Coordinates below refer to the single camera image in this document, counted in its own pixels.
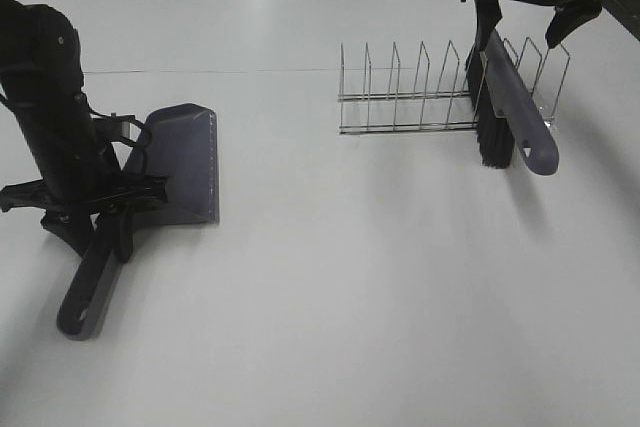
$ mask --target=wire rack slot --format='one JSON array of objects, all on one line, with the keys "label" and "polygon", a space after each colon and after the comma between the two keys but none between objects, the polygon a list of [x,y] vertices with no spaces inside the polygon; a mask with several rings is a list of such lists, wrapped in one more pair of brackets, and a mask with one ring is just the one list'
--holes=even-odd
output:
[{"label": "wire rack slot", "polygon": [[[524,40],[519,50],[507,38],[503,39],[503,43],[527,89],[536,100],[543,119],[551,127],[558,111],[571,55],[562,44],[560,49],[547,49],[543,55],[530,37]],[[345,48],[341,44],[338,92],[341,134],[438,132],[475,128],[475,113],[481,92],[477,98],[470,98],[465,65],[461,65],[459,51],[451,40],[444,49],[437,81],[431,78],[433,56],[424,41],[418,46],[416,63],[412,62],[415,67],[403,67],[396,42],[392,44],[391,61],[387,67],[374,67],[368,43],[364,46],[364,61],[360,64],[362,69],[347,68],[345,57]],[[486,57],[481,58],[484,82],[487,63]],[[552,81],[549,82],[547,77],[553,77]],[[556,87],[551,87],[554,79]]]}]

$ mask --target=brush handle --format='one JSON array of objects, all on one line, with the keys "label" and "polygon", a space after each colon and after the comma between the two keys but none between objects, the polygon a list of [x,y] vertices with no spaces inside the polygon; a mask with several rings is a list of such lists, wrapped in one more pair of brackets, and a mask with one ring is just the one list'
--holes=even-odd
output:
[{"label": "brush handle", "polygon": [[484,54],[488,61],[485,79],[494,111],[506,117],[527,167],[539,175],[554,174],[560,161],[558,147],[497,31],[491,33]]}]

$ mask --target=white tabletop surface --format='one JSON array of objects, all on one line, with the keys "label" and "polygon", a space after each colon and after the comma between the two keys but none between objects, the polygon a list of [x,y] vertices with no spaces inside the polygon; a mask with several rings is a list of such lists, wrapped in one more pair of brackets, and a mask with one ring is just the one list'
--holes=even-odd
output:
[{"label": "white tabletop surface", "polygon": [[[78,27],[97,110],[216,111],[221,222],[141,233],[74,343],[78,259],[41,212],[0,216],[0,425],[637,426],[640,45],[608,14],[567,42],[542,178],[482,167],[472,133],[337,135],[341,41],[464,45],[471,4],[22,1]],[[525,10],[503,33],[551,15]],[[8,112],[0,152],[3,183],[37,177]]]}]

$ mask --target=black bristles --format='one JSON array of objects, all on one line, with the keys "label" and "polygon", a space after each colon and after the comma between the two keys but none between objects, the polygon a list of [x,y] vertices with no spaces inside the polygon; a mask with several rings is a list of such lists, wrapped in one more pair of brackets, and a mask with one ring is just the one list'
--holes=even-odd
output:
[{"label": "black bristles", "polygon": [[[488,167],[506,169],[511,164],[513,155],[513,134],[507,120],[499,119],[494,114],[487,83],[483,82],[482,60],[476,49],[471,50],[467,59],[467,81],[471,101],[473,105],[477,105],[476,132],[482,163]],[[478,97],[481,83],[482,91]]]}]

